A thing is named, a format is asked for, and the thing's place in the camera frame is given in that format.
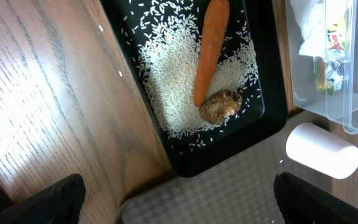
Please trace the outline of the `white tissue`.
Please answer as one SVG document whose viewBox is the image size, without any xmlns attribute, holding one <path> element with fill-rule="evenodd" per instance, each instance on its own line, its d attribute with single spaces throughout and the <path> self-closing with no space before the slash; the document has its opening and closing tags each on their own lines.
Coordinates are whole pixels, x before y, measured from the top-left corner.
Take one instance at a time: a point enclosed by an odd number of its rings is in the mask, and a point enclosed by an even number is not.
<svg viewBox="0 0 358 224">
<path fill-rule="evenodd" d="M 290 0 L 304 42 L 300 55 L 324 57 L 329 49 L 344 50 L 345 0 Z"/>
</svg>

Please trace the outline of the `brown food scrap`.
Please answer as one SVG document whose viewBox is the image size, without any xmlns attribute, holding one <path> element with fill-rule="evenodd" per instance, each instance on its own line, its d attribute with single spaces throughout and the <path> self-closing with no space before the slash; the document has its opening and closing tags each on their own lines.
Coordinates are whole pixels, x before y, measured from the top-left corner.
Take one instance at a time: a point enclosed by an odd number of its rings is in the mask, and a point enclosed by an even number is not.
<svg viewBox="0 0 358 224">
<path fill-rule="evenodd" d="M 199 112 L 201 118 L 209 124 L 220 125 L 228 116 L 235 115 L 240 110 L 241 105 L 241 94 L 223 89 L 205 100 L 199 107 Z"/>
</svg>

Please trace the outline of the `green snack wrapper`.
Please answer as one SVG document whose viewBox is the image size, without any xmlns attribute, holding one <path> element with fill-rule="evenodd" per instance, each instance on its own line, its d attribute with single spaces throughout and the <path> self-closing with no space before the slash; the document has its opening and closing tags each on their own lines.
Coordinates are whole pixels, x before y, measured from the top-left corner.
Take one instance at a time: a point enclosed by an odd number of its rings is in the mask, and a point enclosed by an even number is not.
<svg viewBox="0 0 358 224">
<path fill-rule="evenodd" d="M 346 16 L 328 26 L 323 58 L 314 57 L 314 81 L 316 89 L 324 95 L 332 95 L 342 88 L 345 64 Z"/>
</svg>

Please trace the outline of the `white plastic cup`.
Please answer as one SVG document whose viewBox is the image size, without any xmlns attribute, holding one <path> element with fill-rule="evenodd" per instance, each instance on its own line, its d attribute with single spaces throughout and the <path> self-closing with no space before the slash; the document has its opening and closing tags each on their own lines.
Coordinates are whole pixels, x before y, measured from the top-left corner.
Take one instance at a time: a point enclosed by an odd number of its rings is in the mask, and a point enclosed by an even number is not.
<svg viewBox="0 0 358 224">
<path fill-rule="evenodd" d="M 358 147 L 313 123 L 301 123 L 288 136 L 287 156 L 335 179 L 358 168 Z"/>
</svg>

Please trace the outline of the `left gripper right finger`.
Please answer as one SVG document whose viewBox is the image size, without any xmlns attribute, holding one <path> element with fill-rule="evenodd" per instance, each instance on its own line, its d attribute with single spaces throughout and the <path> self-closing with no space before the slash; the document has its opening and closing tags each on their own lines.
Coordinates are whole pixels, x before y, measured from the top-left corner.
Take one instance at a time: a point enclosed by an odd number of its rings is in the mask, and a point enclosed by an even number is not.
<svg viewBox="0 0 358 224">
<path fill-rule="evenodd" d="M 358 224 L 358 208 L 289 172 L 277 175 L 273 187 L 285 223 Z"/>
</svg>

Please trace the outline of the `white rice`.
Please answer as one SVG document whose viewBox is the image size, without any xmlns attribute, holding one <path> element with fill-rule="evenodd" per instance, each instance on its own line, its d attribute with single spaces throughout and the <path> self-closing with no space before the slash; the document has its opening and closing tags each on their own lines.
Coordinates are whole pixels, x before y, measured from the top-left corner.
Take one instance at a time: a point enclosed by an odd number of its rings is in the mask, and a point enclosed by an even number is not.
<svg viewBox="0 0 358 224">
<path fill-rule="evenodd" d="M 241 1 L 231 1 L 229 24 L 209 94 L 228 89 L 242 105 L 222 124 L 201 119 L 193 89 L 201 50 L 207 1 L 117 1 L 120 33 L 131 62 L 170 147 L 179 153 L 214 143 L 257 120 L 265 105 L 260 89 L 254 43 Z"/>
</svg>

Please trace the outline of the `orange carrot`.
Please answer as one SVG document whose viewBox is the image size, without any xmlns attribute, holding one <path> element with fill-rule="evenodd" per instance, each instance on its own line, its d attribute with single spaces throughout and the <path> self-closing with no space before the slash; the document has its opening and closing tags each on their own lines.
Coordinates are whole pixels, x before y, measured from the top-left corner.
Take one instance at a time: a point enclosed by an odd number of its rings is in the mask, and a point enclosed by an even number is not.
<svg viewBox="0 0 358 224">
<path fill-rule="evenodd" d="M 211 0 L 204 15 L 198 69 L 193 90 L 196 106 L 204 102 L 219 60 L 230 14 L 228 0 Z"/>
</svg>

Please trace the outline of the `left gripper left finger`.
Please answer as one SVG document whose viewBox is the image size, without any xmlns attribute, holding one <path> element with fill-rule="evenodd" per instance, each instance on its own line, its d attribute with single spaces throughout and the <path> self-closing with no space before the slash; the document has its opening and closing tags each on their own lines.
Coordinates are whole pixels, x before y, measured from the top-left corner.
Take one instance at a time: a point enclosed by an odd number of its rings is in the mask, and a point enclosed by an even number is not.
<svg viewBox="0 0 358 224">
<path fill-rule="evenodd" d="M 0 223 L 77 224 L 85 195 L 80 174 L 71 174 L 18 203 L 0 186 Z"/>
</svg>

